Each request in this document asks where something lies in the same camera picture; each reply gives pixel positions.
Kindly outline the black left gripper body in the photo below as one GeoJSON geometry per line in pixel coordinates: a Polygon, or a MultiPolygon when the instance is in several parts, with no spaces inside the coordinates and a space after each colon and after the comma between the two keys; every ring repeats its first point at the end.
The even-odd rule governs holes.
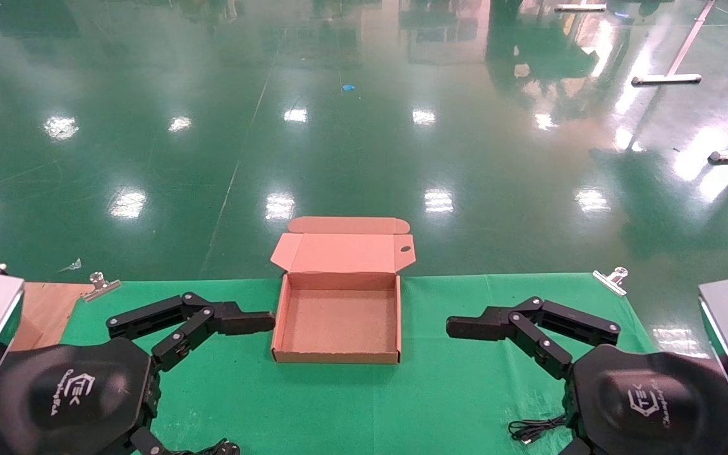
{"type": "Polygon", "coordinates": [[[0,368],[0,454],[133,454],[159,394],[158,368],[129,339],[15,352],[0,368]]]}

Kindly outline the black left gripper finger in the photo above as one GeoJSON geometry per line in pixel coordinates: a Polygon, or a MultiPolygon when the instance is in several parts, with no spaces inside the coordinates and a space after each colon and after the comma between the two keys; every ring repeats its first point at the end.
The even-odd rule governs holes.
{"type": "Polygon", "coordinates": [[[134,449],[141,454],[241,454],[241,449],[237,444],[222,439],[213,444],[213,446],[205,447],[198,451],[191,450],[171,450],[168,449],[147,427],[141,427],[130,437],[130,442],[134,449]]]}
{"type": "Polygon", "coordinates": [[[245,312],[234,301],[211,302],[194,292],[149,303],[107,320],[109,337],[139,339],[162,329],[174,330],[151,349],[154,371],[169,372],[211,335],[273,331],[271,312],[245,312]]]}

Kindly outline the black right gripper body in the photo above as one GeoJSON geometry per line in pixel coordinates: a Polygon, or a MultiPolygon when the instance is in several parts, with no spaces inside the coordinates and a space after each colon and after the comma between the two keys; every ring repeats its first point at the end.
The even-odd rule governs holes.
{"type": "Polygon", "coordinates": [[[592,454],[722,454],[728,380],[713,360],[601,345],[571,368],[568,427],[592,454]]]}

